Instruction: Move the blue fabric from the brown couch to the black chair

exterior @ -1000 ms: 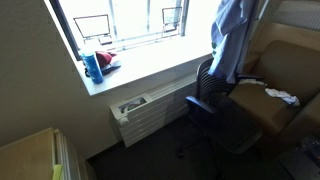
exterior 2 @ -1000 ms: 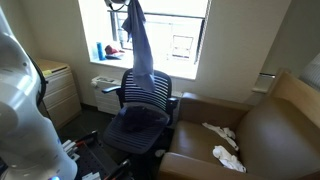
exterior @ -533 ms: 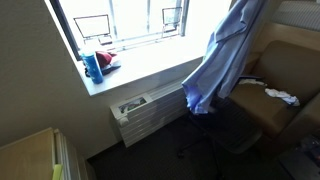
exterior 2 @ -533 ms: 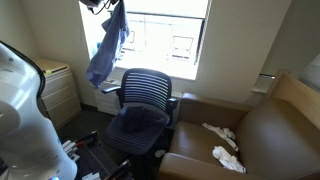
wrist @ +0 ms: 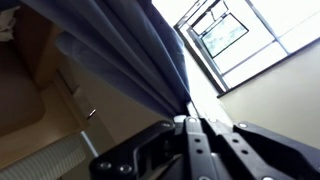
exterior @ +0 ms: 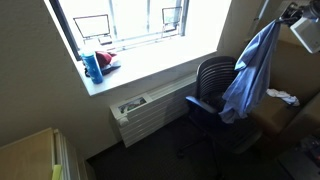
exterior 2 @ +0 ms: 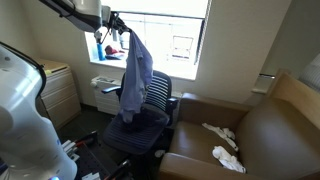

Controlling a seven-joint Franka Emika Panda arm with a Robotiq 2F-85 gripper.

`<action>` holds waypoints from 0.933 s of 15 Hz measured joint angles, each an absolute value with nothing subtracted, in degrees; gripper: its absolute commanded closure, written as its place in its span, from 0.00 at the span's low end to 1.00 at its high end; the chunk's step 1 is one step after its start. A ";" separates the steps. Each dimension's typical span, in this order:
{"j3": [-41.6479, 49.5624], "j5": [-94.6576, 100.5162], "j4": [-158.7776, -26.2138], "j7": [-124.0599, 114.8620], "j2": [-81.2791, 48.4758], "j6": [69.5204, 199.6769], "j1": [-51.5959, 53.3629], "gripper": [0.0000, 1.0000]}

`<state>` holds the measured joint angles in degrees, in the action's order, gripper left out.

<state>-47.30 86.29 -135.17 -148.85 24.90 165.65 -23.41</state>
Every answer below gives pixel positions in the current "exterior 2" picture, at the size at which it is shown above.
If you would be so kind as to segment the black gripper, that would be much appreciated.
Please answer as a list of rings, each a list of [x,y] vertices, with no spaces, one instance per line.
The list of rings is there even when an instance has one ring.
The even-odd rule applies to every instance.
[[[107,27],[116,30],[120,35],[124,32],[132,32],[132,30],[120,18],[120,14],[116,11],[111,12]]]

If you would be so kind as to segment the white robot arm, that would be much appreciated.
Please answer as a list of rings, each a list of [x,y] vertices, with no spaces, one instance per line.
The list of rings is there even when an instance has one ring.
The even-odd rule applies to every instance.
[[[1,45],[1,180],[75,180],[70,158],[52,122],[41,116],[36,99],[46,85],[41,65],[17,49]]]

